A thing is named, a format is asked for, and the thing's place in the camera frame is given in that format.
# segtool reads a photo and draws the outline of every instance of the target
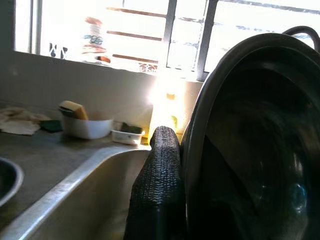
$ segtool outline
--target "sink basin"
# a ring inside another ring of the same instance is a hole
[[[0,232],[0,239],[123,239],[132,185],[148,153],[147,146],[115,143],[99,150]]]

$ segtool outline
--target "black handle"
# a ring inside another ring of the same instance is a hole
[[[283,34],[293,36],[295,34],[308,34],[313,43],[314,43],[314,50],[316,50],[318,53],[320,53],[320,38],[316,30],[309,26],[295,26],[287,31],[284,31]]]

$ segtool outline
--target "countertop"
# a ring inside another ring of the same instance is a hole
[[[82,140],[43,130],[32,136],[0,133],[0,157],[18,164],[24,172],[18,193],[0,207],[0,231],[99,149],[110,144],[110,137]]]

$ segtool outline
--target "wall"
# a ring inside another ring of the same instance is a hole
[[[14,52],[10,32],[13,30],[10,11],[13,5],[11,1],[6,2],[1,3],[0,10],[0,26],[6,31],[0,46],[1,106],[24,106],[58,118],[58,104],[70,100],[83,104],[88,112],[99,112],[119,122],[148,128],[153,110],[149,96],[155,76]],[[184,127],[201,86],[200,82],[185,82]]]

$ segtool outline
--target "white bowl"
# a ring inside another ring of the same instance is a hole
[[[99,139],[107,136],[112,127],[113,120],[81,120],[62,116],[64,133],[81,139]]]

